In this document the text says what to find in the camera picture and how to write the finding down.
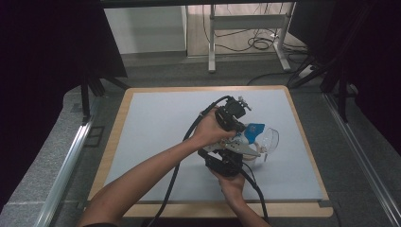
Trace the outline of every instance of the wall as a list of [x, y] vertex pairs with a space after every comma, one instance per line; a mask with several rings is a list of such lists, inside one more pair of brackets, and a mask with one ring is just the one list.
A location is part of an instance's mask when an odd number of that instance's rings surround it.
[[120, 54], [185, 51], [184, 7], [105, 9]]

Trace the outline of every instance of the hand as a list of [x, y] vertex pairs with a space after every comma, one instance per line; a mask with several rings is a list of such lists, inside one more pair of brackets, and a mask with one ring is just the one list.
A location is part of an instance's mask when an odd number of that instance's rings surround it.
[[236, 206], [239, 203], [244, 203], [242, 190], [244, 188], [245, 178], [242, 174], [237, 174], [234, 177], [223, 177], [216, 173], [216, 171], [210, 168], [209, 170], [218, 178], [221, 191], [231, 207]]
[[203, 147], [215, 144], [221, 139], [227, 139], [236, 135], [236, 131], [225, 131], [221, 128], [215, 117], [216, 109], [217, 107], [213, 108], [206, 116], [204, 116], [195, 129], [193, 137], [198, 138], [202, 142]]

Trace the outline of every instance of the white board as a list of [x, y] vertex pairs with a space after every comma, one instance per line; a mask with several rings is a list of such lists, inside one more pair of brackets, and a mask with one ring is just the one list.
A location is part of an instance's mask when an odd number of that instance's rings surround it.
[[[280, 133], [275, 152], [268, 156], [266, 163], [263, 155], [257, 158], [253, 167], [265, 200], [321, 200], [323, 193], [284, 90], [135, 93], [105, 184], [152, 155], [180, 143], [199, 113], [222, 96], [235, 99], [243, 96], [253, 108], [239, 119], [242, 123], [262, 123]], [[164, 176], [141, 202], [162, 201], [172, 172]], [[245, 200], [259, 200], [248, 183], [243, 194]], [[196, 152], [181, 162], [169, 200], [224, 200], [218, 180]]]

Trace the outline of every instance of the blue object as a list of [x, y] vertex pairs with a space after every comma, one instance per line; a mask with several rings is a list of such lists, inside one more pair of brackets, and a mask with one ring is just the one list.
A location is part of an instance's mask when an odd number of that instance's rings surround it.
[[249, 144], [253, 144], [256, 137], [262, 133], [264, 129], [265, 124], [249, 124], [244, 131], [244, 135], [248, 139]]

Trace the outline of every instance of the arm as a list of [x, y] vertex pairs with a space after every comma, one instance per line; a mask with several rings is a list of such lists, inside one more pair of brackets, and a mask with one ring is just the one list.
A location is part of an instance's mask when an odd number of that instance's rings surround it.
[[97, 192], [78, 226], [101, 222], [118, 225], [124, 214], [182, 159], [222, 138], [234, 136], [234, 131], [219, 127], [215, 110], [202, 119], [192, 137], [150, 157]]
[[221, 191], [223, 192], [228, 205], [234, 211], [244, 227], [270, 226], [244, 201], [244, 198], [242, 197], [242, 189], [244, 188], [245, 183], [244, 176], [238, 174], [233, 178], [226, 178], [213, 170], [211, 170], [211, 172], [218, 178]]

